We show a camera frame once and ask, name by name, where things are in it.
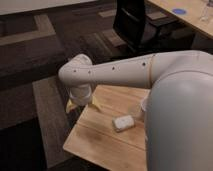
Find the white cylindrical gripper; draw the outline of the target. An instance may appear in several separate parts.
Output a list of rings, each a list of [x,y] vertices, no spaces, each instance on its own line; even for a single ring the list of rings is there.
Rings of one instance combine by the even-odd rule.
[[[91,100],[90,105],[95,107],[97,110],[101,110],[101,105],[98,102],[97,98],[92,98],[92,89],[89,84],[80,85],[77,87],[71,87],[69,97],[71,100],[67,101],[65,111],[70,113],[73,109],[76,108],[76,105],[85,106]]]

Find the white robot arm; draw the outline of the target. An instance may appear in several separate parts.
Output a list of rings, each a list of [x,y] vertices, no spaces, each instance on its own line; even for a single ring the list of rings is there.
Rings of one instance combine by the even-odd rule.
[[[78,54],[58,76],[77,105],[91,100],[94,85],[148,89],[147,170],[213,171],[212,54],[160,52],[102,64]]]

